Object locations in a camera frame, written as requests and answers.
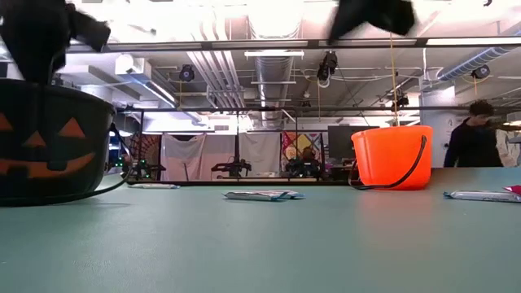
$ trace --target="bucket handle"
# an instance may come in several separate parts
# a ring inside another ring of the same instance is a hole
[[[357,190],[372,190],[372,189],[387,189],[387,188],[393,188],[396,186],[399,186],[401,183],[403,183],[407,178],[410,177],[410,175],[414,172],[416,167],[418,167],[418,164],[420,160],[423,157],[423,152],[425,151],[425,146],[427,145],[427,136],[422,135],[422,145],[420,146],[420,150],[418,152],[418,155],[416,156],[416,160],[414,160],[413,165],[410,167],[409,171],[398,181],[388,184],[388,185],[372,185],[372,186],[354,186],[352,184],[352,174],[354,173],[354,169],[357,167],[357,160],[355,159],[354,163],[352,164],[351,173],[349,174],[348,183],[352,188],[355,188]]]

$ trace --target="ceiling beam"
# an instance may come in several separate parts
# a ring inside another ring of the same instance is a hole
[[[521,111],[521,107],[495,107],[498,111],[517,112]],[[162,108],[162,109],[139,109],[127,107],[119,109],[118,112],[135,113],[135,112],[318,112],[318,111],[339,111],[339,112],[360,112],[360,111],[394,111],[393,107],[232,107],[232,108]],[[468,111],[467,106],[428,106],[428,107],[401,107],[399,111]]]
[[[496,37],[410,37],[396,38],[393,46],[400,48],[488,48],[490,46],[521,46],[521,39],[512,36]],[[175,52],[209,50],[333,50],[333,49],[388,49],[389,38],[345,39],[334,45],[327,40],[253,40],[161,43],[108,44],[102,53]],[[94,53],[83,44],[72,44],[68,54]]]

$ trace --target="black shirt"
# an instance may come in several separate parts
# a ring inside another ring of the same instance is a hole
[[[469,126],[465,119],[450,136],[445,167],[503,167],[496,144],[496,131],[487,123]]]

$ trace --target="pumpkin eye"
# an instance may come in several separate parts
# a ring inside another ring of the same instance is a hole
[[[7,121],[7,118],[3,113],[0,113],[0,131],[13,131],[11,123]]]
[[[76,119],[71,118],[67,124],[58,132],[58,135],[64,138],[85,138],[83,130]]]

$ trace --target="jack-o'-lantern bucket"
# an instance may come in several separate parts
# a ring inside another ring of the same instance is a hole
[[[78,90],[0,80],[0,203],[93,191],[114,114],[110,103]]]

